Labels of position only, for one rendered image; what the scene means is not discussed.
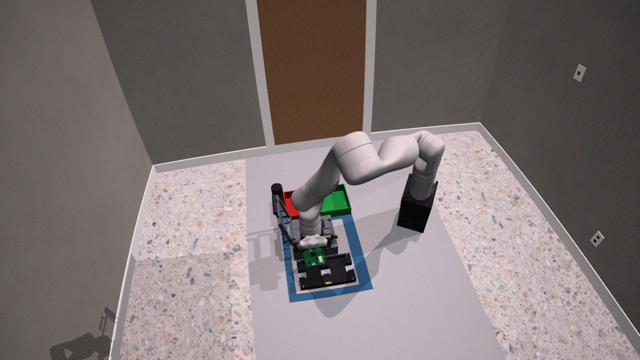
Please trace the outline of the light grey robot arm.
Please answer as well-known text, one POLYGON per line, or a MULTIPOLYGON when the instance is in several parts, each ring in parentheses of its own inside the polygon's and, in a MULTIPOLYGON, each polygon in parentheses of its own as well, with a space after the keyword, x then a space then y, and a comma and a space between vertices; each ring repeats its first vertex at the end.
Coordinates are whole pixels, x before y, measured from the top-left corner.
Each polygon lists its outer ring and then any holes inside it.
POLYGON ((304 237, 302 249, 322 248, 321 211, 324 199, 344 178, 350 186, 370 182, 384 174, 413 166, 410 195, 419 201, 434 194, 435 177, 445 151, 445 142, 426 130, 404 136, 388 137, 378 153, 370 137, 355 131, 341 137, 330 148, 318 171, 291 194, 291 204, 298 210, 299 230, 304 237))

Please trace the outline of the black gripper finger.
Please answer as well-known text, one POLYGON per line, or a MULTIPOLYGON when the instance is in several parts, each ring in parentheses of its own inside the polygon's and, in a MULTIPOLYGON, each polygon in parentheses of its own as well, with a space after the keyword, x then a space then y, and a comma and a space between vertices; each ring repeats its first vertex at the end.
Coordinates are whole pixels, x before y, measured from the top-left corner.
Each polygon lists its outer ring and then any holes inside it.
POLYGON ((331 248, 332 239, 331 239, 330 233, 328 233, 327 235, 323 235, 322 237, 327 239, 327 245, 320 247, 320 248, 322 248, 322 254, 325 255, 326 254, 326 248, 331 248))
POLYGON ((300 241, 301 241, 301 239, 298 239, 298 240, 296 240, 295 238, 292 239, 292 243, 293 243, 293 246, 294 246, 295 253, 299 252, 301 257, 304 258, 305 257, 304 256, 304 251, 306 251, 307 248, 306 249, 302 249, 301 247, 298 247, 300 241))

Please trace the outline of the green circuit board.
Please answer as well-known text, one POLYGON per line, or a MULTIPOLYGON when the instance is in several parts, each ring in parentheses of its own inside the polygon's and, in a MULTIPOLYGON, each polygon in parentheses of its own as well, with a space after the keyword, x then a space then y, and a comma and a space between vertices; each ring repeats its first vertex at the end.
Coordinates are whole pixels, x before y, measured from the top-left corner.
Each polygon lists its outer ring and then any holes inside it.
POLYGON ((307 248, 307 250, 304 251, 304 260, 305 260, 306 267, 312 267, 315 265, 324 265, 325 260, 323 257, 322 248, 319 248, 319 247, 307 248))

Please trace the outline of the green open bin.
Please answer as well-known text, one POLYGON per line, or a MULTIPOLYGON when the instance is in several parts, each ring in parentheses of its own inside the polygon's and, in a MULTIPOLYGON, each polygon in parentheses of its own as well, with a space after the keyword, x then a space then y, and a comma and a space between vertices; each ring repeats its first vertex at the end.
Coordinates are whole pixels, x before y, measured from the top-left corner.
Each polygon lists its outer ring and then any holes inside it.
POLYGON ((338 184, 333 193, 324 198, 320 216, 330 215, 337 217, 341 215, 350 215, 352 207, 346 192, 345 183, 338 184))

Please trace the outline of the red bin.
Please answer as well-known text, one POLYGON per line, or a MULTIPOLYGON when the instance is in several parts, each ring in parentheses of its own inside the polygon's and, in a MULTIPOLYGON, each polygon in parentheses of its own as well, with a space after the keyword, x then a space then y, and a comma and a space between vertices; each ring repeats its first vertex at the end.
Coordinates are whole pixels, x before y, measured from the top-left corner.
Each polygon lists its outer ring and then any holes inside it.
POLYGON ((285 191, 283 192, 284 194, 284 198, 285 198, 285 207, 286 210, 288 210, 289 214, 291 215, 292 220, 297 220, 298 218, 298 210, 296 210, 292 204, 291 204, 291 195, 294 192, 293 191, 285 191))

